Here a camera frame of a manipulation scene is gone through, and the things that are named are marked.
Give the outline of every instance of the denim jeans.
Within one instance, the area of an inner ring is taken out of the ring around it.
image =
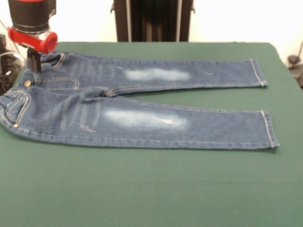
[[[53,52],[0,97],[0,123],[33,140],[98,147],[278,147],[266,111],[147,103],[120,96],[201,87],[266,87],[255,59],[156,61]]]

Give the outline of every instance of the jeans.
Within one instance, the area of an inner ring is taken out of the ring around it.
[[[42,56],[0,97],[0,123],[32,140],[98,147],[260,149],[279,146],[266,111],[147,103],[120,95],[201,87],[266,87],[255,59],[156,61],[70,52]]]

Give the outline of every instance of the green table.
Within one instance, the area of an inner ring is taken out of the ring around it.
[[[268,110],[277,150],[87,148],[0,127],[2,227],[302,227],[302,91],[270,44],[61,43],[91,55],[257,58],[269,87],[131,95],[201,108]]]

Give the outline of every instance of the metal rivet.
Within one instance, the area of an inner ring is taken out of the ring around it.
[[[30,80],[27,80],[24,82],[25,87],[29,87],[31,84],[32,84],[32,82]]]

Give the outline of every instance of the black cable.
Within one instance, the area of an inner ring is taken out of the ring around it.
[[[302,47],[303,47],[303,41],[301,43],[301,47],[300,47],[300,50],[299,50],[299,54],[298,54],[298,57],[300,57],[301,53],[302,53]]]
[[[7,30],[8,28],[5,26],[5,24],[2,22],[2,20],[0,20],[0,24],[2,24],[2,26]]]

